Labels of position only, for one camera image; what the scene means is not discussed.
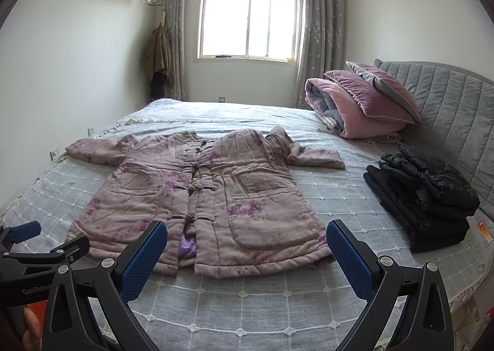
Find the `person's left hand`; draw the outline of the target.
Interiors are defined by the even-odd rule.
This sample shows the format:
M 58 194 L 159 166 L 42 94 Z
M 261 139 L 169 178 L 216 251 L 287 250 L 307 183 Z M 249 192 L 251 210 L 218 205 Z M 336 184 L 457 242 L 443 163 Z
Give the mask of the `person's left hand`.
M 27 351 L 40 351 L 42 349 L 42 330 L 39 319 L 33 310 L 25 306 L 23 316 L 26 330 L 22 336 L 22 344 Z

